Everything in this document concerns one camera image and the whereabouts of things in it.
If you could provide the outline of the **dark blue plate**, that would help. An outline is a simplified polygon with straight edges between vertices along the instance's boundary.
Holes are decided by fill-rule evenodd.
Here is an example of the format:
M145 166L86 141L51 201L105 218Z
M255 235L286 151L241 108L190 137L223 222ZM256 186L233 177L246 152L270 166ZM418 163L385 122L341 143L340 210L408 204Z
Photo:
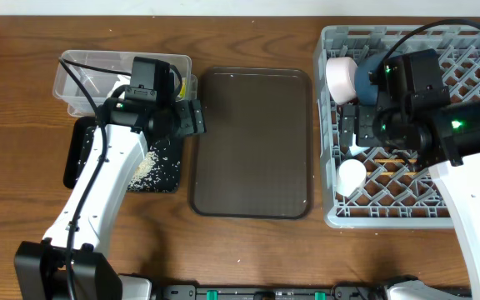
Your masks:
M357 66L354 76L354 86L357 94L358 104L360 106L375 107L378 101L378 95L382 96L382 100L393 106L388 93L386 91L379 91L377 85L372 85L369 78L369 73L374 71L383 60L386 52L379 52L361 61Z

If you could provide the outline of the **yellow green snack wrapper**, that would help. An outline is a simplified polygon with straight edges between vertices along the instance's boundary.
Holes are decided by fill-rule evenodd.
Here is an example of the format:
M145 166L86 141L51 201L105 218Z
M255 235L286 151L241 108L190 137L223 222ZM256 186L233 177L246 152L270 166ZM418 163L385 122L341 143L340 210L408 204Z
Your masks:
M180 90L180 93L178 94L178 99L179 100L182 100L184 99L184 97L186 96L186 93L187 93L187 84L188 84L188 80L183 77L182 78L182 86L181 86L181 90Z

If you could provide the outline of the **light blue bowl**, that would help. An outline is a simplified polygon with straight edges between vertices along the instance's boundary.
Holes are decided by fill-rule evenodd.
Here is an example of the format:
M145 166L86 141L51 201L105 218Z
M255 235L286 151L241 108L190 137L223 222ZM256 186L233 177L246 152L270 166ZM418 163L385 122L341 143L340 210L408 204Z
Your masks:
M357 145L352 145L349 149L348 149L348 153L351 157L355 157L357 156L358 154L360 153L364 153L365 151L368 150L368 147L360 147L360 146L357 146Z

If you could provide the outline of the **wooden chopstick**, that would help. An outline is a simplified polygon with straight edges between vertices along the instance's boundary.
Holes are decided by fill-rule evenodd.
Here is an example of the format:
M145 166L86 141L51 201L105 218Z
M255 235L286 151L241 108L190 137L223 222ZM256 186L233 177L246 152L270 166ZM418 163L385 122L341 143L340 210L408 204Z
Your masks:
M419 172L378 172L376 173L378 176L394 176L394 175L402 175L402 176L415 176L419 174Z
M385 158L385 159L381 159L381 158L378 158L378 159L374 159L373 160L375 163L406 163L406 164L409 164L409 163L415 163L417 161L417 159L409 159L407 161L399 158L399 159L391 159L391 158Z

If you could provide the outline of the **white cup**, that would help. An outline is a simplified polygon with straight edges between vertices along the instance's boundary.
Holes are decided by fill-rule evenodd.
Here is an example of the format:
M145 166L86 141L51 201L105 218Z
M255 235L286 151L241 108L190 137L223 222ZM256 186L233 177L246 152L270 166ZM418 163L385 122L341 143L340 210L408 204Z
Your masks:
M335 191L344 197L349 197L365 184L366 178L367 169L362 162L356 159L345 160L337 168Z

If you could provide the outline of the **white tissue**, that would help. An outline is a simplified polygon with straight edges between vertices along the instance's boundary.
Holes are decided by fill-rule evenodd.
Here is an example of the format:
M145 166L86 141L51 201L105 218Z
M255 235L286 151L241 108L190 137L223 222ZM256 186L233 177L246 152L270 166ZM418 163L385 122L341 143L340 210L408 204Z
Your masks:
M112 89L112 91L107 95L108 98L123 98L124 93L127 91L129 86L127 84L119 84Z

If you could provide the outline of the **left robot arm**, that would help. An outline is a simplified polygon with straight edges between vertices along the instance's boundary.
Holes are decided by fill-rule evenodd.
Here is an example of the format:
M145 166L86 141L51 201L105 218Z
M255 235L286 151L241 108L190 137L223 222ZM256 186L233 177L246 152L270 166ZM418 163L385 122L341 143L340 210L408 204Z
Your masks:
M177 67L135 57L129 82L97 105L61 58L61 67L88 100L96 128L70 198L41 242L20 244L14 267L25 299L150 299L152 282L120 275L107 260L110 237L129 183L151 145L205 133L198 100L180 100L186 82Z

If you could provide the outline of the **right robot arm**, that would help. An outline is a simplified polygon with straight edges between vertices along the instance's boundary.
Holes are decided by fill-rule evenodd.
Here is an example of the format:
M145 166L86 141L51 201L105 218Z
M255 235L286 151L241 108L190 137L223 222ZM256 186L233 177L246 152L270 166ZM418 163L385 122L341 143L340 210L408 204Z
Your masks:
M327 85L343 106L343 141L414 151L447 204L471 283L480 299L480 102L453 103L432 50L327 62Z

